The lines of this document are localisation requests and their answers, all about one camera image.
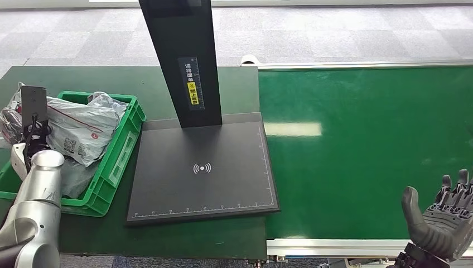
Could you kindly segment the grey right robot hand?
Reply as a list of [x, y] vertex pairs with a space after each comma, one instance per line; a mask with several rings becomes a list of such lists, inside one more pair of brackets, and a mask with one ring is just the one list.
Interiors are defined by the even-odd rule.
[[422, 212], [418, 192], [407, 186], [401, 205], [410, 240], [443, 260], [460, 259], [472, 243], [472, 180], [469, 171], [458, 172], [456, 185], [444, 175], [433, 203]]

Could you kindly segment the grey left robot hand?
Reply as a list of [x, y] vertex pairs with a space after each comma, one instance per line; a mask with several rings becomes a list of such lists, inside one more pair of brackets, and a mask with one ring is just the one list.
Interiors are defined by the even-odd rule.
[[4, 139], [10, 144], [14, 145], [22, 140], [22, 117], [21, 115], [10, 108], [3, 108], [1, 110], [1, 134]]

